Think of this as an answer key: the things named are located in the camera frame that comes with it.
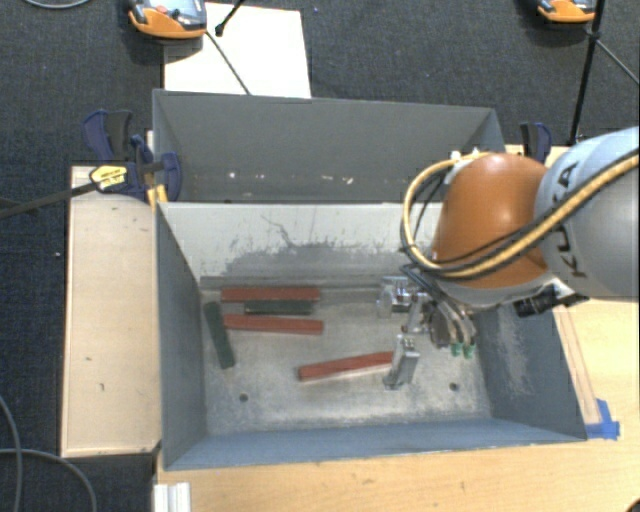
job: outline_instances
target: blue clamp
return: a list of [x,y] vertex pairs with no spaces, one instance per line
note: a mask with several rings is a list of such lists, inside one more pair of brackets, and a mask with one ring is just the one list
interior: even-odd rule
[[[162,165],[153,164],[153,152],[144,139],[140,135],[128,137],[130,121],[129,111],[97,110],[82,123],[84,143],[96,154],[98,161],[103,164],[117,162],[127,169],[125,183],[103,192],[124,194],[146,202],[147,191],[151,187],[145,183],[144,175],[153,172],[155,183],[163,184],[167,189],[169,201],[176,201],[182,187],[178,155],[174,152],[164,153],[160,157]],[[129,146],[135,154],[133,159],[129,156]]]
[[587,437],[589,439],[611,439],[612,441],[617,441],[618,437],[620,437],[620,422],[611,419],[606,401],[596,398],[596,403],[600,410],[602,421],[597,424],[585,425]]
[[542,123],[522,123],[520,132],[524,155],[544,164],[553,146],[549,128]]

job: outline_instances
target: green connector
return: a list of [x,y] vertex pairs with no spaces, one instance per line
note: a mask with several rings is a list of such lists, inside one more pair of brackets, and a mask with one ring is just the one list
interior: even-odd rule
[[449,345],[451,347],[451,355],[453,357],[458,357],[462,353],[462,343],[456,342]]
[[465,359],[471,359],[475,351],[476,351],[476,346],[473,343],[471,345],[465,345],[462,348],[462,353],[464,354]]
[[223,370],[231,368],[236,364],[236,359],[233,355],[229,338],[227,337],[227,331],[224,328],[224,320],[222,318],[220,304],[217,302],[209,302],[205,304],[204,317],[207,320],[207,325],[209,326],[213,346],[218,354],[220,368]]

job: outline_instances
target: metal rod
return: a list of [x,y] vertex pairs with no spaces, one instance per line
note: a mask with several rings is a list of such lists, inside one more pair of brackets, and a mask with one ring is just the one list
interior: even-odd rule
[[580,117],[582,116],[582,106],[584,97],[587,92],[587,83],[589,82],[589,73],[591,72],[591,64],[593,63],[593,53],[596,49],[597,41],[600,38],[600,23],[602,22],[602,14],[604,12],[604,0],[598,0],[596,3],[595,17],[591,24],[589,34],[589,47],[587,48],[587,57],[584,61],[582,69],[582,79],[580,81],[580,91],[576,101],[576,109],[573,114],[573,123],[571,125],[571,134],[569,135],[569,145],[573,146],[577,142],[578,126],[580,125]]
[[602,41],[600,40],[596,40],[596,44],[602,48],[602,50],[609,56],[611,57],[611,59],[613,60],[613,62],[615,62],[618,66],[620,66],[620,69],[622,69],[622,71],[624,71],[627,75],[629,75],[629,77],[631,78],[631,80],[633,80],[636,85],[640,85],[640,81],[638,81],[638,77],[636,75],[633,74],[633,72],[623,64],[623,62],[616,57],[613,52],[611,50],[609,50],[609,48],[607,48]]

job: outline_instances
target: bin floor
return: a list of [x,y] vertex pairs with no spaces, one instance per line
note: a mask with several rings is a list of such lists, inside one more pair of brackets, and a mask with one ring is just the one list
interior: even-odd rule
[[[228,331],[236,365],[222,370],[206,323],[203,364],[210,435],[237,432],[349,427],[490,417],[489,399],[476,356],[452,357],[423,336],[411,385],[385,390],[387,370],[309,383],[297,379],[302,365],[393,350],[406,315],[376,315],[377,289],[322,289],[310,317],[324,322],[322,335]],[[203,303],[219,292],[202,291]],[[241,304],[224,311],[242,312]]]

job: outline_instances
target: orange device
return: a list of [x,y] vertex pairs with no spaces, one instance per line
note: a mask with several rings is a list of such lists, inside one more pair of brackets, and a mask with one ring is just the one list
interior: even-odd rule
[[587,23],[595,17],[595,0],[536,0],[538,12],[552,23]]
[[204,0],[125,0],[129,20],[144,34],[193,39],[207,30]]

